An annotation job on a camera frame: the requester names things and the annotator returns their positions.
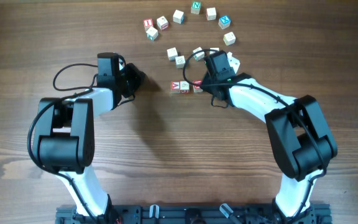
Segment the green B letter block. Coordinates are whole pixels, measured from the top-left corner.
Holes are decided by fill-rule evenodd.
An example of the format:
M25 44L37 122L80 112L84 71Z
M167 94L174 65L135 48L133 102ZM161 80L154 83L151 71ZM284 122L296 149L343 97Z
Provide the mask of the green B letter block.
M204 58L204 52L201 47L194 49L193 53L194 53L193 57L196 61L199 61Z

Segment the red M letter block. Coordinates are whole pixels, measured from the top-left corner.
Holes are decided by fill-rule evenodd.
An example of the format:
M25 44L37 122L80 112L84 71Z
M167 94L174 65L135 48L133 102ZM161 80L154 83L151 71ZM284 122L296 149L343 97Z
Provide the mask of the red M letter block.
M195 84L195 85L193 85L194 93L199 93L199 92L203 91L203 89L200 87L200 84L202 84L201 80L194 80L193 83Z

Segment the red Q picture block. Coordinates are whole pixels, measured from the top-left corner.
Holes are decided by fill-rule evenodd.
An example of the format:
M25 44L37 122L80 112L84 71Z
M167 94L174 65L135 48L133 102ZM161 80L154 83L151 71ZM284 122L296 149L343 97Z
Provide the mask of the red Q picture block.
M180 82L180 93L189 93L190 92L190 84L186 81Z

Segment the blue E letter block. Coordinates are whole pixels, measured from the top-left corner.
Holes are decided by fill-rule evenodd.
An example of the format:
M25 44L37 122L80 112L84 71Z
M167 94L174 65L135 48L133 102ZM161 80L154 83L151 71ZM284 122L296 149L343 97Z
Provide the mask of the blue E letter block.
M183 68L185 65L185 62L186 62L186 59L183 55L175 57L175 65L176 65L177 69Z

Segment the red A letter block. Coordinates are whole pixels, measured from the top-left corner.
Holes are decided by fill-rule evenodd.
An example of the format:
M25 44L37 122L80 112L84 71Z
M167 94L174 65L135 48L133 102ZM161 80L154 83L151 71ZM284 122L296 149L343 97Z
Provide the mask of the red A letter block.
M180 81L172 81L170 84L170 93L180 93Z

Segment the green E W block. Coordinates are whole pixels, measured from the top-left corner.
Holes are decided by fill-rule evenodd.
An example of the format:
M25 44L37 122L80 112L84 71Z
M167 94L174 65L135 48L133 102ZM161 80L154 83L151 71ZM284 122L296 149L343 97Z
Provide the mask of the green E W block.
M175 47L167 49L167 56L169 61L175 60L175 58L178 56L177 49Z

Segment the green N letter block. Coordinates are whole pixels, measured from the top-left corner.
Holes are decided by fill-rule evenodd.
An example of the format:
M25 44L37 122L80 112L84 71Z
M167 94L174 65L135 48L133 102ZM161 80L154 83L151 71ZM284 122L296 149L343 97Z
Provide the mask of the green N letter block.
M200 1L193 1L191 3L191 13L192 14L199 14L201 10L201 2Z

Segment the red-sided Z block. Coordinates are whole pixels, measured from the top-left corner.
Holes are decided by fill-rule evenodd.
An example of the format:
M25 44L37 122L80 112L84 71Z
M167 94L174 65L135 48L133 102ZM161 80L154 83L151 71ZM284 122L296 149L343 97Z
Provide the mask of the red-sided Z block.
M209 51L210 54L213 54L216 52L219 52L219 48L210 48L210 51Z

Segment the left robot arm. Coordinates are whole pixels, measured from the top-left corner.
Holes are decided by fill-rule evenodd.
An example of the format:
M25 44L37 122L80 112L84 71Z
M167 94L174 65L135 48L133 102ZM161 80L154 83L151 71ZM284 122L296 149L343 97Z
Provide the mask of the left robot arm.
M57 210L57 221L119 223L120 214L102 189L91 165L95 151L94 118L134 101L146 77L122 55L97 55L98 72L72 95L42 98L27 134L27 152L41 170L58 177L75 208Z

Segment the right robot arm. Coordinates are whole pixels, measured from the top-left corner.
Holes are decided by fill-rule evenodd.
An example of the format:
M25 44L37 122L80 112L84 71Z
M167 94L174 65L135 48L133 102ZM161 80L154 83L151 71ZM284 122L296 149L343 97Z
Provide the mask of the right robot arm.
M310 95L281 95L246 73L236 74L227 53L211 51L201 88L229 106L243 109L267 126L275 162L283 173L275 214L294 223L306 216L317 179L337 156L337 144L319 103Z

